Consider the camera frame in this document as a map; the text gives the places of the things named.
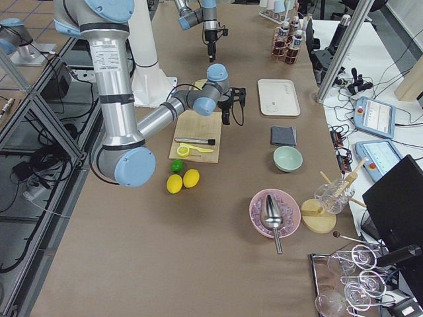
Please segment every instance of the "white cable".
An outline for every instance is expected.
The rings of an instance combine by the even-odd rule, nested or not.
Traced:
[[[55,213],[54,211],[50,211],[50,210],[47,210],[47,209],[44,209],[43,207],[41,207],[41,206],[39,206],[39,205],[37,205],[36,203],[34,203],[33,201],[30,201],[30,200],[28,200],[31,204],[33,204],[33,205],[35,205],[35,206],[37,206],[38,208],[40,208],[41,210],[44,210],[45,212],[47,212],[47,213],[52,213],[53,215],[57,215],[57,216],[60,216],[61,218],[66,218],[66,219],[70,219],[71,217],[70,216],[63,216],[63,215],[61,215],[61,214],[59,214],[59,213]]]

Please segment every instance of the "blue and white control panel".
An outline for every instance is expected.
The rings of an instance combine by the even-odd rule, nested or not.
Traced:
[[[354,125],[359,130],[392,139],[395,128],[395,107],[375,99],[361,97],[356,102]]]
[[[369,159],[364,168],[375,182],[403,158],[394,143],[388,139],[357,142],[356,152],[360,159]]]

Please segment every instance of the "pink bowl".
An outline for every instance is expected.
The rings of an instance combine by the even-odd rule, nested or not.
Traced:
[[[260,220],[260,214],[262,207],[265,207],[265,199],[267,195],[271,195],[275,199],[278,207],[280,208],[282,218],[284,218],[284,224],[282,228],[278,230],[279,237],[283,238],[293,234],[298,229],[299,223],[301,222],[301,212],[294,198],[282,190],[262,190],[251,199],[250,219],[252,225],[259,233],[267,236],[268,238],[273,238],[273,232],[266,229]]]

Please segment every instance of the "wooden cutting board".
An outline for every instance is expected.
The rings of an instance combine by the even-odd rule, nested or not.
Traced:
[[[221,113],[213,112],[208,117],[203,117],[193,110],[187,110],[178,117],[174,130],[175,137],[195,137],[201,139],[215,139],[215,145],[192,144],[196,147],[213,149],[212,153],[200,153],[197,150],[190,149],[188,157],[179,157],[176,149],[179,142],[172,141],[170,159],[189,160],[192,162],[217,163],[219,162],[220,133],[222,128]]]

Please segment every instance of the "green lime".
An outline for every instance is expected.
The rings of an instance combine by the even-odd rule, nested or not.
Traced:
[[[184,167],[182,160],[176,159],[171,164],[171,170],[174,173],[180,172]]]

